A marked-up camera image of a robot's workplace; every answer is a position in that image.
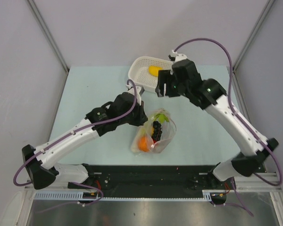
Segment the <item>yellow fake lemon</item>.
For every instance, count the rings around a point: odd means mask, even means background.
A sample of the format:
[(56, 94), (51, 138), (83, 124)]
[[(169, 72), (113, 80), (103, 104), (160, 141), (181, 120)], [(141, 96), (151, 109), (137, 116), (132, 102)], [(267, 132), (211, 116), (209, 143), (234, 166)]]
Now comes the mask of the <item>yellow fake lemon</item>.
[(153, 77), (158, 77), (159, 71), (163, 70), (161, 67), (158, 66), (149, 66), (148, 67), (148, 72), (151, 76)]

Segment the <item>clear zip top bag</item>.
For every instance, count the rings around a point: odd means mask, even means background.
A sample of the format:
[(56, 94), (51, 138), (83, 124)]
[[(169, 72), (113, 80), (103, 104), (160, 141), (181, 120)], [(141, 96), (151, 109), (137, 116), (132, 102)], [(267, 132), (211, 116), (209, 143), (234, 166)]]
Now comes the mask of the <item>clear zip top bag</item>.
[(153, 111), (144, 125), (139, 126), (131, 151), (135, 154), (159, 154), (169, 145), (177, 128), (171, 114), (164, 108)]

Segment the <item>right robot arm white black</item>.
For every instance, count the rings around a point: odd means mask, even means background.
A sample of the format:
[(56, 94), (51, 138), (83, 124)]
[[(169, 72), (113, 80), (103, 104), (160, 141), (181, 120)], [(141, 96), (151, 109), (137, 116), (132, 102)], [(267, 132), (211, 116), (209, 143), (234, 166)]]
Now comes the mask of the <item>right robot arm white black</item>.
[(183, 96), (217, 120), (234, 139), (240, 152), (218, 163), (210, 172), (208, 184), (219, 189), (229, 178), (249, 177), (278, 147), (275, 138), (255, 131), (245, 117), (235, 110), (226, 90), (214, 79), (203, 80), (195, 63), (189, 59), (175, 62), (170, 70), (158, 72), (158, 97)]

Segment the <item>orange fake orange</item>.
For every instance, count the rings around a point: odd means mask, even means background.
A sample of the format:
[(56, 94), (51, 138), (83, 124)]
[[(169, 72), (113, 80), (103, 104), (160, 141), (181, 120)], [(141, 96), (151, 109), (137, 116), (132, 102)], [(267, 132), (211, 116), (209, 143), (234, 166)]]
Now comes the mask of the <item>orange fake orange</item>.
[(153, 140), (151, 137), (148, 136), (141, 137), (137, 143), (138, 149), (143, 152), (149, 152), (152, 145)]

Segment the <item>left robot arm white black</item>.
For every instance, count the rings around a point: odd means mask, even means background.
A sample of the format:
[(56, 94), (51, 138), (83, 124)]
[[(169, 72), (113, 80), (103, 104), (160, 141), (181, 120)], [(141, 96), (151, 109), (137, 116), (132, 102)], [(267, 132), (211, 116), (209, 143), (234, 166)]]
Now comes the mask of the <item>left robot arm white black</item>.
[(81, 145), (98, 139), (121, 125), (138, 127), (147, 119), (141, 95), (135, 95), (133, 90), (129, 90), (118, 95), (113, 102), (93, 109), (60, 137), (37, 147), (26, 145), (22, 149), (22, 155), (34, 189), (44, 189), (55, 182), (79, 183), (84, 188), (92, 187), (95, 177), (88, 164), (60, 164), (59, 160)]

